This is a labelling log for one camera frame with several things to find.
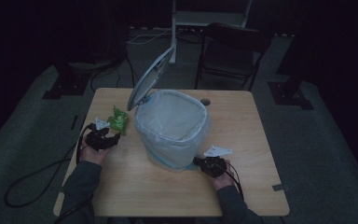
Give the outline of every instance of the gray carpet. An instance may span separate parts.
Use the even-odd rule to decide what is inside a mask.
[[[317,88],[309,83],[301,84],[301,90],[314,110],[275,105],[270,94],[268,81],[287,79],[287,76],[277,75],[276,71],[290,41],[278,36],[273,39],[253,89],[278,172],[283,184],[288,186],[286,196],[291,212],[284,220],[301,224],[358,223],[358,164]],[[128,45],[133,69],[140,76],[169,46],[168,38],[144,45]],[[176,65],[168,67],[157,88],[192,89],[199,50],[200,45],[179,42]],[[94,80],[94,88],[132,87],[127,62],[118,70],[110,69],[104,74],[106,76]],[[52,223],[55,219],[52,208],[68,163],[35,203],[23,208],[10,208],[4,204],[3,197],[12,181],[61,159],[76,142],[93,92],[88,86],[83,96],[42,100],[56,76],[53,67],[41,74],[0,131],[0,223]],[[241,82],[205,76],[199,89],[240,90]],[[71,130],[74,116],[78,119]],[[54,170],[55,167],[50,168],[22,182],[9,195],[10,201],[26,203],[33,199],[48,183]],[[264,219],[267,224],[282,223],[277,217]],[[104,217],[96,220],[97,223],[106,221]]]

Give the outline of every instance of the person's left hand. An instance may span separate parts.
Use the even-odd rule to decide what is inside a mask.
[[[109,154],[111,148],[101,149],[99,151],[94,150],[92,147],[87,146],[86,137],[83,138],[81,143],[80,157],[79,161],[89,161],[98,165],[103,165],[103,161]]]

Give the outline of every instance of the person's right hand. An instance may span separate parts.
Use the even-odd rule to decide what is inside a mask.
[[[231,171],[231,166],[230,166],[230,161],[229,160],[226,160],[226,163],[227,164],[227,171],[234,176],[234,173]],[[213,186],[214,186],[214,189],[216,191],[224,188],[224,187],[227,187],[227,186],[230,186],[230,185],[234,185],[234,180],[229,177],[229,175],[227,173],[223,173],[222,175],[218,176],[218,177],[215,177],[215,178],[212,178],[212,177],[209,177],[209,179],[211,180]]]

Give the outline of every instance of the trash can lid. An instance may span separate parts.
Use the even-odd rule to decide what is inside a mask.
[[[148,101],[147,94],[157,84],[159,77],[164,73],[168,62],[173,54],[173,48],[167,49],[162,53],[152,65],[147,69],[144,75],[136,83],[127,104],[127,110],[131,111],[137,105],[144,104]]]

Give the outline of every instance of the wooden table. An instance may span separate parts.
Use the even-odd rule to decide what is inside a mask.
[[[132,89],[98,89],[85,124],[95,117],[107,119],[113,106],[127,108]],[[211,145],[226,147],[233,154],[224,156],[237,169],[245,201],[260,216],[285,216],[289,206],[269,143],[258,115],[255,101],[248,91],[179,90],[196,99],[208,98],[212,127],[200,154]],[[101,184],[94,193],[95,215],[100,217],[208,217],[221,216],[213,187],[207,176],[197,171],[173,173],[151,162],[129,112],[127,135],[108,155]],[[66,177],[75,169],[74,154]],[[60,193],[54,206],[57,216],[62,207]]]

